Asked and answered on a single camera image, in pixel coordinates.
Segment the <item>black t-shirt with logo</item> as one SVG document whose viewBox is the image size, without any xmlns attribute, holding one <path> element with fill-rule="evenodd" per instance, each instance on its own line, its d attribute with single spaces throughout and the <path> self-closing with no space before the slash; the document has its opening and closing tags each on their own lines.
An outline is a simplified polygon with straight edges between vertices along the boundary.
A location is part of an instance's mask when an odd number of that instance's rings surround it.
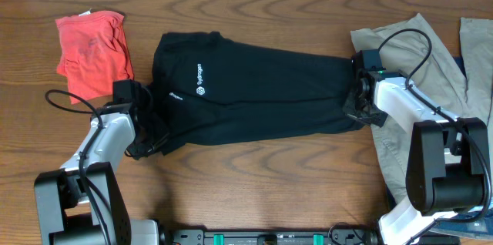
<svg viewBox="0 0 493 245">
<path fill-rule="evenodd" d="M 169 135 L 162 153 L 358 130 L 343 106 L 350 60 L 235 42 L 218 32 L 162 36 L 153 59 L 155 109 Z"/>
</svg>

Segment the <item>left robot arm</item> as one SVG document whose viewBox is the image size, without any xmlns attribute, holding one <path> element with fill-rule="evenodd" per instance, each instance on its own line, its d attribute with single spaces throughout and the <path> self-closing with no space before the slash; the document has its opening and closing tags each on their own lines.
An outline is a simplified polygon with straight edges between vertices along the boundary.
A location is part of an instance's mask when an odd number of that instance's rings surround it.
<svg viewBox="0 0 493 245">
<path fill-rule="evenodd" d="M 137 147 L 150 91 L 126 79 L 112 85 L 112 101 L 90 106 L 90 130 L 72 157 L 40 173 L 34 191 L 43 244 L 171 244 L 158 220 L 129 217 L 116 180 L 124 156 Z"/>
</svg>

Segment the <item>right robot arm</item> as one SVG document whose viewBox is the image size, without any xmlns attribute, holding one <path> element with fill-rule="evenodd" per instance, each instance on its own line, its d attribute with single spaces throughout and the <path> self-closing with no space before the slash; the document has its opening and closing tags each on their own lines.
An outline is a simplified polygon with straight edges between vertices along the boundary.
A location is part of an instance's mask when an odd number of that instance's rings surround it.
<svg viewBox="0 0 493 245">
<path fill-rule="evenodd" d="M 358 69 L 345 113 L 382 126 L 391 117 L 411 137 L 405 175 L 407 195 L 378 221 L 381 244 L 412 244 L 439 222 L 460 223 L 475 207 L 481 219 L 491 204 L 486 125 L 461 118 L 429 99 L 405 77 Z"/>
</svg>

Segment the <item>khaki trousers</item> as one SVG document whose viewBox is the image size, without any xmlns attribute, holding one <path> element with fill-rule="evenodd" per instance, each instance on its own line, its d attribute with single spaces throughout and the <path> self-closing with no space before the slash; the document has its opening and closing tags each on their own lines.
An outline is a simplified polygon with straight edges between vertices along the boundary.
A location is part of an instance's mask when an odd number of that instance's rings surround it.
<svg viewBox="0 0 493 245">
<path fill-rule="evenodd" d="M 352 31 L 356 51 L 380 49 L 390 72 L 411 75 L 431 100 L 460 117 L 492 125 L 492 22 L 462 18 L 459 66 L 422 15 L 375 29 Z"/>
</svg>

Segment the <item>folded red t-shirt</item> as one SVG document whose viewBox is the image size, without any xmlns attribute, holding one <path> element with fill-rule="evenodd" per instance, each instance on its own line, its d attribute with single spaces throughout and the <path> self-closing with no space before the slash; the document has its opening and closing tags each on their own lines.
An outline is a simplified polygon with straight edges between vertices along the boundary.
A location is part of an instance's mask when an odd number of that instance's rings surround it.
<svg viewBox="0 0 493 245">
<path fill-rule="evenodd" d="M 72 104 L 109 96 L 115 81 L 134 78 L 123 21 L 124 15 L 113 11 L 55 21 L 62 49 L 56 71 L 77 96 Z"/>
</svg>

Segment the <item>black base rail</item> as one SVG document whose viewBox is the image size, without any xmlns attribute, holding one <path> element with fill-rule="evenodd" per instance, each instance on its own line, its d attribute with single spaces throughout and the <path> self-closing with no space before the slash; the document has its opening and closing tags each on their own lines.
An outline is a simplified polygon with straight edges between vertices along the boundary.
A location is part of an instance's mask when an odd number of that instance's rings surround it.
<svg viewBox="0 0 493 245">
<path fill-rule="evenodd" d="M 336 226 L 325 231 L 207 231 L 174 230 L 160 237 L 175 245 L 378 245 L 375 230 Z"/>
</svg>

